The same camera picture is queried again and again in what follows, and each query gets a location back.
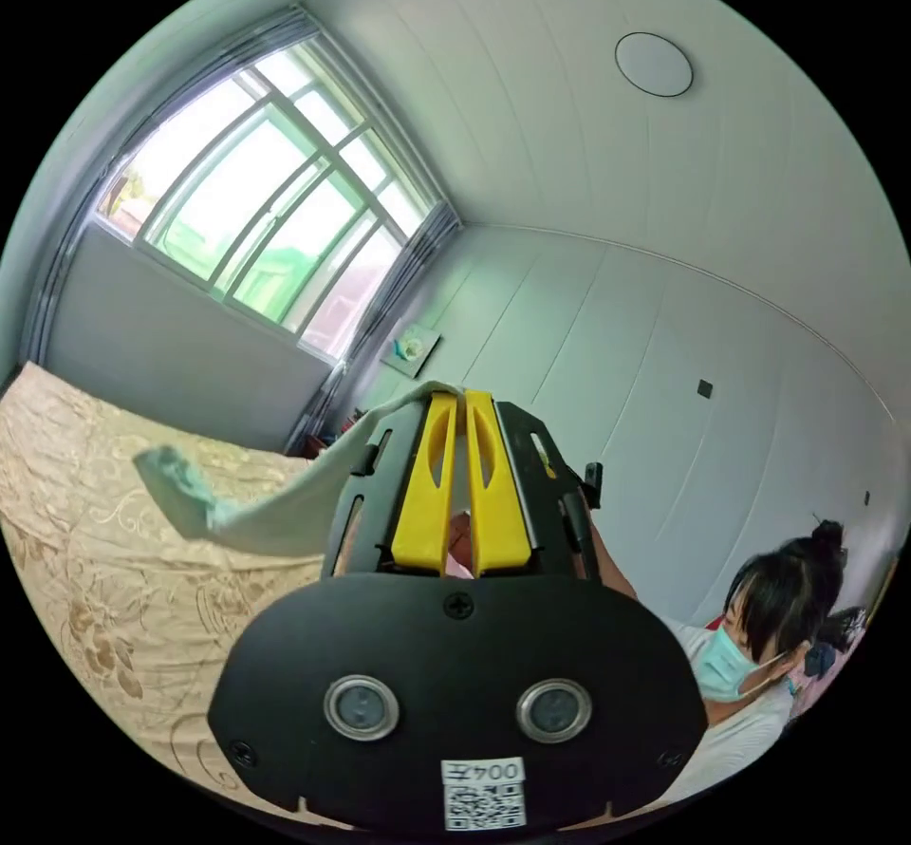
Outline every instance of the black hair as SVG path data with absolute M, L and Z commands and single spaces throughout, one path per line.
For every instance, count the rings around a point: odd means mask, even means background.
M 724 612 L 742 590 L 740 623 L 755 662 L 770 640 L 779 655 L 815 641 L 842 590 L 844 531 L 841 523 L 826 520 L 809 537 L 792 538 L 777 551 L 752 557 L 737 572 Z

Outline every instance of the towel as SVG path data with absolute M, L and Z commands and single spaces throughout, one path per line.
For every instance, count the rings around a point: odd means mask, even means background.
M 203 476 L 173 446 L 145 450 L 133 458 L 133 463 L 149 495 L 187 540 L 213 541 L 245 554 L 322 554 L 351 469 L 360 461 L 379 422 L 434 392 L 454 393 L 460 400 L 462 416 L 461 387 L 436 381 L 422 383 L 368 411 L 288 487 L 249 506 L 217 498 Z M 454 499 L 454 510 L 464 504 L 463 499 Z

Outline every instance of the wall picture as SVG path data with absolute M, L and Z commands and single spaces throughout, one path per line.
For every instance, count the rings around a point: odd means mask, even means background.
M 420 373 L 430 352 L 437 346 L 439 339 L 438 332 L 412 323 L 396 334 L 381 360 L 406 377 L 414 379 Z

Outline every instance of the wall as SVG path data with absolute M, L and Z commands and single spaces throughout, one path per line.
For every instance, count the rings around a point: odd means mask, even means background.
M 191 0 L 144 35 L 73 112 L 30 184 L 0 261 L 0 384 L 16 363 L 28 300 L 46 255 L 123 140 L 177 85 L 182 70 L 295 0 Z
M 98 225 L 73 259 L 46 367 L 155 421 L 278 451 L 330 370 Z
M 604 464 L 605 542 L 642 599 L 679 620 L 716 616 L 746 557 L 807 533 L 814 513 L 846 524 L 842 600 L 864 601 L 907 530 L 909 473 L 869 388 L 790 318 L 710 276 L 470 227 L 406 316 L 443 336 L 420 379 L 527 407 L 577 470 Z M 409 383 L 377 365 L 361 402 Z

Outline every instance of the surgical mask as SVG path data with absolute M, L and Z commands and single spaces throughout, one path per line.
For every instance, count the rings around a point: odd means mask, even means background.
M 702 696 L 717 703 L 736 703 L 745 696 L 755 693 L 757 689 L 768 684 L 754 687 L 741 695 L 743 682 L 761 667 L 777 662 L 781 655 L 776 655 L 763 665 L 757 665 L 737 648 L 734 640 L 719 627 L 715 635 L 699 654 L 693 665 L 693 673 Z

